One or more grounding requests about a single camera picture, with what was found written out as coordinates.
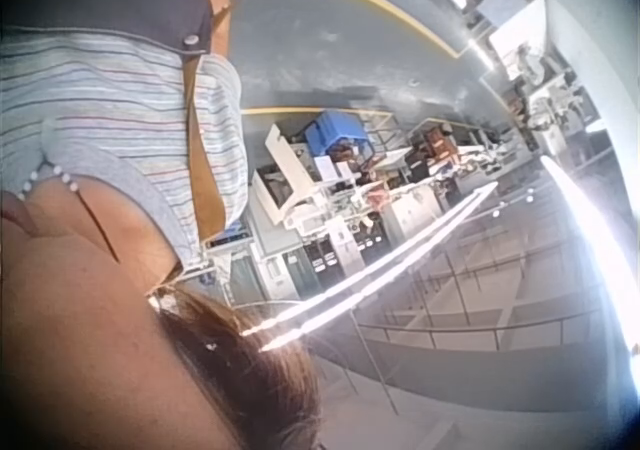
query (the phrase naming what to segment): woman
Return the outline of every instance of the woman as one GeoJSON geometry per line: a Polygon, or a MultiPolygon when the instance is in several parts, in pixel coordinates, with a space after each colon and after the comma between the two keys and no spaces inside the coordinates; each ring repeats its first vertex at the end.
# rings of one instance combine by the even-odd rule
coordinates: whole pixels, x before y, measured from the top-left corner
{"type": "Polygon", "coordinates": [[[303,449],[297,348],[170,285],[237,219],[228,0],[4,0],[3,382],[64,448],[303,449]],[[177,308],[154,313],[149,295],[177,308]]]}

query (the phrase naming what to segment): brown strap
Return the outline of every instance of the brown strap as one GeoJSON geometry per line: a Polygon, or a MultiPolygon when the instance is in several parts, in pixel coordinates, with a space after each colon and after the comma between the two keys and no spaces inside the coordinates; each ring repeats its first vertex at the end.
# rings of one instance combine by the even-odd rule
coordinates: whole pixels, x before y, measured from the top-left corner
{"type": "Polygon", "coordinates": [[[187,106],[187,144],[189,178],[193,195],[193,209],[198,225],[200,242],[204,243],[224,231],[226,214],[224,202],[218,192],[207,153],[200,135],[200,125],[194,101],[196,71],[200,57],[185,61],[183,65],[184,92],[187,106]]]}

